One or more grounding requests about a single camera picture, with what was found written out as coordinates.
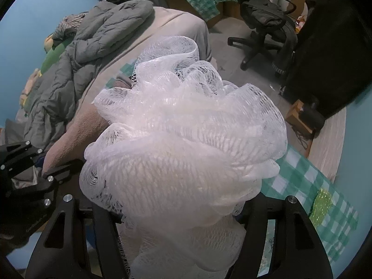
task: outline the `mattress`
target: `mattress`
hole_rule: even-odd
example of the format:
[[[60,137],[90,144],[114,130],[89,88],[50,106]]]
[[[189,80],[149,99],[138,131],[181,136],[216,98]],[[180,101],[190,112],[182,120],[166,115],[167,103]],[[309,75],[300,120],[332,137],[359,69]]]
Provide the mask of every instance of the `mattress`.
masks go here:
[[[134,40],[129,41],[122,52],[108,63],[97,78],[90,83],[79,100],[76,114],[92,103],[97,94],[105,88],[107,82],[115,78],[124,65],[133,63],[144,48],[161,36],[187,36],[197,43],[200,60],[211,61],[208,28],[202,19],[179,10],[163,7],[154,7],[154,10],[154,17],[143,24],[144,26],[133,37]]]

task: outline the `tile floor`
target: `tile floor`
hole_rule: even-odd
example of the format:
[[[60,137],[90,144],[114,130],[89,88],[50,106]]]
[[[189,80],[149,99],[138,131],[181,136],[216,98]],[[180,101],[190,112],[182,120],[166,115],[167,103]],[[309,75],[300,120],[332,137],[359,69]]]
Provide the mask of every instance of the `tile floor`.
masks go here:
[[[290,104],[279,95],[280,84],[274,76],[274,69],[271,63],[262,55],[257,55],[250,63],[250,67],[243,71],[240,63],[245,56],[245,49],[238,44],[228,46],[228,37],[248,37],[251,30],[241,20],[235,18],[224,18],[209,29],[210,41],[212,46],[212,56],[217,61],[218,72],[223,80],[228,80],[237,86],[251,83],[259,87],[274,102],[280,112],[285,116],[290,108]],[[305,148],[301,145],[293,129],[287,124],[288,142],[295,147],[301,154],[305,153]]]

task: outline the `silver bolt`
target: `silver bolt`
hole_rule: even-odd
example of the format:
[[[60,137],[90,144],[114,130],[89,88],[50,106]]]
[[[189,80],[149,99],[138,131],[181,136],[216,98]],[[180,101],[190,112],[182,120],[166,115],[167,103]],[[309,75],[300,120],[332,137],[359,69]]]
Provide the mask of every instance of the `silver bolt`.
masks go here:
[[[66,202],[69,202],[71,199],[72,199],[71,194],[67,194],[67,195],[63,196],[63,200],[66,201]]]
[[[44,200],[44,205],[45,205],[45,206],[50,206],[51,203],[52,203],[52,202],[50,201],[49,198],[47,198],[47,199]]]
[[[292,196],[292,195],[288,196],[287,199],[290,203],[296,203],[297,202],[297,198]]]

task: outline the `brown towel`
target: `brown towel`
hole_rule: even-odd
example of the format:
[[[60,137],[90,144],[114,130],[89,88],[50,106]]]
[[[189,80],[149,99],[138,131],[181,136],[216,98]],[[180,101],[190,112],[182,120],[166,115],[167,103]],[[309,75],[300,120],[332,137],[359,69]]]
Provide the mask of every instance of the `brown towel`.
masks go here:
[[[128,88],[121,81],[115,81],[114,86]],[[73,159],[84,160],[84,151],[87,146],[95,142],[108,126],[107,121],[98,114],[95,105],[91,104],[85,110],[80,110],[66,133],[45,155],[42,172],[45,173]]]

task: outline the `white mesh bath sponge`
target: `white mesh bath sponge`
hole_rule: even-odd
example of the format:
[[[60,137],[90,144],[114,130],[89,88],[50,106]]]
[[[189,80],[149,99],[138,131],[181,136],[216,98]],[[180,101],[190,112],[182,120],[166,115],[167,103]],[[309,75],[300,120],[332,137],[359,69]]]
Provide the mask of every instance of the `white mesh bath sponge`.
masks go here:
[[[94,103],[111,124],[85,151],[83,193],[122,213],[133,278],[186,278],[237,259],[245,230],[233,218],[278,174],[286,126],[257,87],[222,81],[196,43],[164,37],[139,56],[133,88]]]

